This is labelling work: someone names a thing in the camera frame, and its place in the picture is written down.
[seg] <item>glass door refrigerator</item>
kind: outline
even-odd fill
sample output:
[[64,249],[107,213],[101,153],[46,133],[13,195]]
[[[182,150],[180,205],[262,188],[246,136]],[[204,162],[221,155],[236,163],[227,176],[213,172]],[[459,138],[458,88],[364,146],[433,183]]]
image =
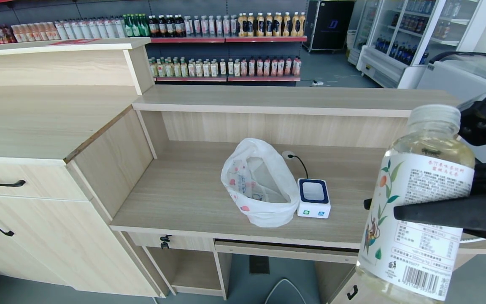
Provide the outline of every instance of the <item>glass door refrigerator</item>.
[[430,58],[472,52],[485,26],[486,0],[382,0],[356,67],[384,88],[415,89]]
[[350,50],[348,62],[356,65],[361,53],[361,48],[367,44],[370,30],[372,29],[374,19],[378,13],[378,7],[382,0],[364,0],[365,4],[361,10],[361,17],[359,18],[359,25],[355,34],[354,44]]

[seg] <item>white plastic bag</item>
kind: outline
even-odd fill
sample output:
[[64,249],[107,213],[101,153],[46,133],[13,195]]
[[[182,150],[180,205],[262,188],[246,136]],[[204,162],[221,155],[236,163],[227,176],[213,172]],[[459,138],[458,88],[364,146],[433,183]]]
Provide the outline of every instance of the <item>white plastic bag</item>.
[[299,188],[282,156],[267,142],[242,140],[224,163],[220,180],[239,210],[258,227],[292,220]]

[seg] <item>bottle cap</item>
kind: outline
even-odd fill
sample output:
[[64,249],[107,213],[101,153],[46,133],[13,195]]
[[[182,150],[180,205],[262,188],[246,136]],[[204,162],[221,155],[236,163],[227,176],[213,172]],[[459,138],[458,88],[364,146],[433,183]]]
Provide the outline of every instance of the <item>bottle cap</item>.
[[407,126],[422,121],[443,121],[455,125],[455,133],[461,127],[461,112],[454,106],[445,104],[427,104],[418,106],[410,113]]

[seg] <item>bottle label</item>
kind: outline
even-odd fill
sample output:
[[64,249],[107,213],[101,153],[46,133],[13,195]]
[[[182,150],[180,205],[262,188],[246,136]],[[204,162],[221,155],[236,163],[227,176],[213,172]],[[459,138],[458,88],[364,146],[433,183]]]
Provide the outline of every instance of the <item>bottle label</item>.
[[444,301],[461,228],[398,221],[393,207],[470,194],[474,169],[417,154],[382,160],[357,260],[381,279]]

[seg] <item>gray floor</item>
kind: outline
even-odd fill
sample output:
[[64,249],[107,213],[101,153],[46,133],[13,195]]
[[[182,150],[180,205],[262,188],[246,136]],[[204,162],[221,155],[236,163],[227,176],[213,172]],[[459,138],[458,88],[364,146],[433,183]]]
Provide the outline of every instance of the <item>gray floor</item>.
[[[377,88],[376,83],[346,61],[345,54],[308,54],[301,52],[303,62],[298,86],[310,86],[312,79],[324,87]],[[270,259],[270,275],[249,275],[248,256],[235,256],[229,287],[229,299],[213,296],[178,294],[158,299],[159,304],[260,304],[271,288],[283,277],[300,290],[307,304],[317,304],[318,288],[313,263],[309,261]],[[279,285],[270,304],[299,304],[299,296],[288,285]],[[151,298],[116,296],[75,291],[70,287],[51,285],[0,276],[0,304],[154,304]],[[486,304],[486,255],[476,256],[453,274],[445,304]]]

